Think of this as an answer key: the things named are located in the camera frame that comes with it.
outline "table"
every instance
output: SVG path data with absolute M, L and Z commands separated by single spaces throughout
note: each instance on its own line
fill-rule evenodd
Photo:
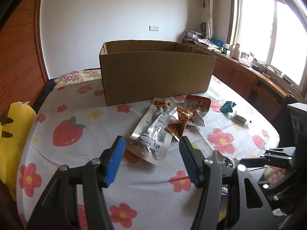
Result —
M 276 148 L 279 135 L 273 126 L 231 88 L 212 76 L 206 127 L 187 126 L 194 148 L 210 157 L 214 149 L 228 157 L 257 157 L 265 148 Z M 169 99 L 181 103 L 185 96 Z M 242 106 L 252 123 L 243 124 L 223 114 L 225 101 Z M 129 137 L 151 101 L 106 106 L 102 80 L 90 80 L 53 90 L 45 100 L 29 133 L 17 173 L 17 207 L 24 225 L 62 164 L 81 166 L 110 148 L 117 135 Z M 72 124 L 78 130 L 72 130 Z M 81 229 L 87 229 L 82 187 L 78 187 Z M 115 229 L 189 229 L 201 190 L 191 184 L 173 138 L 162 165 L 155 166 L 125 151 L 116 180 L 104 196 Z M 220 217 L 225 215 L 222 200 Z

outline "stuffed animal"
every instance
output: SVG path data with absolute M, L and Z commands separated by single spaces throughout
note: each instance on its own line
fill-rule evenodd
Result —
M 0 115 L 0 180 L 16 201 L 16 176 L 35 111 L 26 103 L 12 103 Z

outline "cardboard box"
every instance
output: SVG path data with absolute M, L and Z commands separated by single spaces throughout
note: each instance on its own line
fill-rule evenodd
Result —
M 216 57 L 169 41 L 124 40 L 99 54 L 106 104 L 205 92 Z

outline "bottle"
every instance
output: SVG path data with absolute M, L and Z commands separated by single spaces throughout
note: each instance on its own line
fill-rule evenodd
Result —
M 240 52 L 240 44 L 239 43 L 236 43 L 234 49 L 232 50 L 232 55 L 231 57 L 236 59 L 236 60 L 239 60 L 240 59 L 240 56 L 241 56 L 241 52 Z

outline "white wall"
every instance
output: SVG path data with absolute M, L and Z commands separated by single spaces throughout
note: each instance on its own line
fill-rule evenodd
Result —
M 216 0 L 214 9 L 214 37 L 226 41 L 230 20 L 231 0 Z
M 203 0 L 42 0 L 40 34 L 49 78 L 99 67 L 103 42 L 182 40 L 200 30 Z M 160 31 L 149 31 L 149 26 Z

